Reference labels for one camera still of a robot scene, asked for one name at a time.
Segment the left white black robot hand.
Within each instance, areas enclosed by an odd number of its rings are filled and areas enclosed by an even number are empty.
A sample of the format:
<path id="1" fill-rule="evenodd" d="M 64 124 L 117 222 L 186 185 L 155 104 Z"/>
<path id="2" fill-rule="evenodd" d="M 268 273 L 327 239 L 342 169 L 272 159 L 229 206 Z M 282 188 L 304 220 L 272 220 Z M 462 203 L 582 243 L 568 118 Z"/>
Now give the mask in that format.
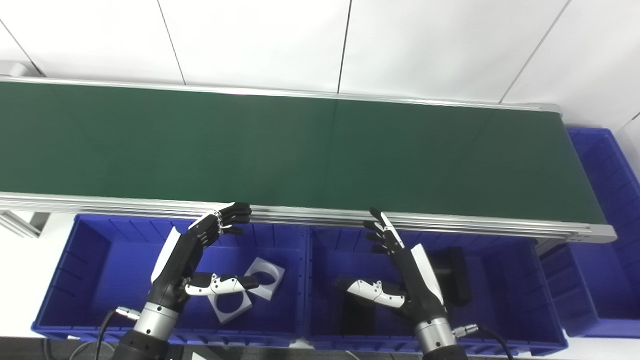
<path id="1" fill-rule="evenodd" d="M 231 202 L 194 221 L 184 232 L 171 230 L 151 274 L 147 303 L 182 313 L 192 296 L 220 296 L 256 289 L 254 275 L 218 275 L 198 272 L 204 251 L 222 235 L 242 235 L 238 224 L 250 221 L 252 209 L 246 202 Z"/>

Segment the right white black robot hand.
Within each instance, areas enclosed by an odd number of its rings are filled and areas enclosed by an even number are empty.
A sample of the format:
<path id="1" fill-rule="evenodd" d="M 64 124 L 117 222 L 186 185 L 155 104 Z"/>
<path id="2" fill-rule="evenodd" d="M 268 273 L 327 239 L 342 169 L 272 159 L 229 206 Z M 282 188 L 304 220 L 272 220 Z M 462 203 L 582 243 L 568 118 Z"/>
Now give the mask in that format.
<path id="1" fill-rule="evenodd" d="M 441 288 L 425 249 L 420 244 L 408 248 L 384 212 L 375 207 L 369 212 L 374 219 L 362 222 L 369 231 L 366 237 L 388 255 L 402 283 L 341 275 L 335 281 L 336 287 L 352 296 L 398 310 L 414 324 L 430 324 L 435 319 L 446 318 Z"/>

